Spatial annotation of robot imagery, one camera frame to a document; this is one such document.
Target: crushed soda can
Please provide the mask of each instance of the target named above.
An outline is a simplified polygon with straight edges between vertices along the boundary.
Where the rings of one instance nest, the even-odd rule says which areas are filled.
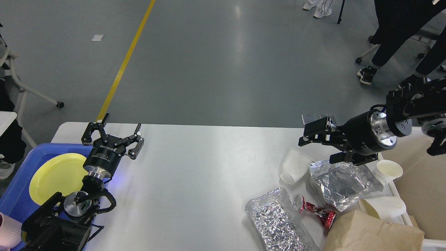
[[[309,202],[305,202],[305,198],[301,194],[296,195],[296,197],[294,198],[293,206],[294,209],[299,213],[303,210],[306,210],[316,215],[319,218],[322,226],[327,230],[330,230],[331,225],[333,224],[333,221],[336,217],[336,212],[334,210],[317,207]]]

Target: brown paper bag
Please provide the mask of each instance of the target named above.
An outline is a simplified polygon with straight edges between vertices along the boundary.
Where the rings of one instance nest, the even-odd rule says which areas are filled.
[[[353,211],[335,219],[322,251],[421,251],[424,232]]]

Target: gray floor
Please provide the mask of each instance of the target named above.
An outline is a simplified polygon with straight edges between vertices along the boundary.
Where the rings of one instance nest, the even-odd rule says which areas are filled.
[[[341,2],[315,19],[302,0],[156,1],[110,122],[303,127],[302,113],[334,114],[342,124],[385,102],[423,45],[407,41],[374,85],[361,85],[356,72],[371,56],[360,65],[355,58],[371,47],[374,4],[348,1],[338,25]],[[66,104],[29,96],[24,127],[37,143],[66,121],[96,119],[149,3],[1,1],[1,33],[20,53],[21,79]],[[93,34],[104,40],[90,41]]]

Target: person's leg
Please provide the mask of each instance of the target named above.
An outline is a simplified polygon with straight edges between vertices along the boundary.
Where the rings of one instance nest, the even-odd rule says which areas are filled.
[[[435,45],[416,68],[422,75],[428,75],[446,59],[446,27],[438,37]]]
[[[378,29],[372,36],[371,44],[382,44],[392,30],[398,27],[416,4],[415,0],[375,0]]]
[[[329,16],[332,13],[332,10],[330,8],[332,3],[333,0],[323,0],[320,4],[318,4],[318,8],[314,13],[314,17],[321,18]]]
[[[401,45],[415,35],[429,20],[446,8],[446,3],[432,5],[427,1],[424,6],[414,6],[417,8],[401,22],[402,27],[392,29],[393,35],[381,44],[372,58],[372,63],[377,66],[385,65]]]
[[[399,29],[398,27],[393,29],[392,35],[389,35],[383,41],[375,56],[372,58],[372,64],[358,71],[357,76],[361,83],[371,84],[376,71],[389,61],[401,45],[445,8],[446,1],[437,5],[432,5],[430,1],[421,3],[420,5],[412,5],[411,9],[413,10],[411,10],[411,14],[401,19]]]
[[[318,5],[318,0],[305,0],[304,7],[302,7],[302,9],[310,10],[316,5]]]
[[[1,36],[0,47],[6,47]],[[14,110],[14,104],[6,92],[4,77],[4,69],[0,66],[0,111],[12,112]],[[22,141],[22,128],[19,126],[17,120],[14,120],[3,134],[0,135],[0,179],[5,179],[11,175],[15,163],[23,158],[25,148],[26,144]]]
[[[417,83],[422,83],[424,78],[437,68],[446,59],[446,27],[438,37],[435,45],[418,64],[415,72],[398,84],[401,89]]]

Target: foil package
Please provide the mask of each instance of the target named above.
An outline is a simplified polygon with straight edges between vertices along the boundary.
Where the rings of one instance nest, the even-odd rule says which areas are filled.
[[[303,226],[286,189],[276,188],[245,206],[268,251],[320,251]]]
[[[366,165],[330,164],[328,160],[321,160],[309,165],[308,169],[309,185],[318,199],[339,212],[364,195],[384,189]]]

